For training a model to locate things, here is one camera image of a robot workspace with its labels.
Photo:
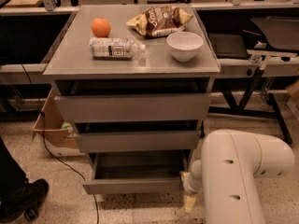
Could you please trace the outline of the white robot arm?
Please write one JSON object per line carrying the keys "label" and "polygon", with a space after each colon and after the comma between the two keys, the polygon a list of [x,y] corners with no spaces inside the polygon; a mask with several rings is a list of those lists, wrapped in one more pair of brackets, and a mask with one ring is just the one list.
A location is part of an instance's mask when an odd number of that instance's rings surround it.
{"label": "white robot arm", "polygon": [[192,211],[195,194],[202,192],[206,224],[265,224],[254,179],[283,176],[294,164],[292,149],[279,138],[214,131],[203,142],[201,158],[181,174],[185,211]]}

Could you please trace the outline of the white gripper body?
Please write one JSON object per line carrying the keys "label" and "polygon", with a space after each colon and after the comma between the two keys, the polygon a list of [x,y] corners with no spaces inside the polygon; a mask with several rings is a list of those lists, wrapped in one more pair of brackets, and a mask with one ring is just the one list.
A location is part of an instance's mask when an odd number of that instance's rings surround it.
{"label": "white gripper body", "polygon": [[188,194],[196,194],[200,190],[200,177],[188,173],[187,176],[182,177],[183,188]]}

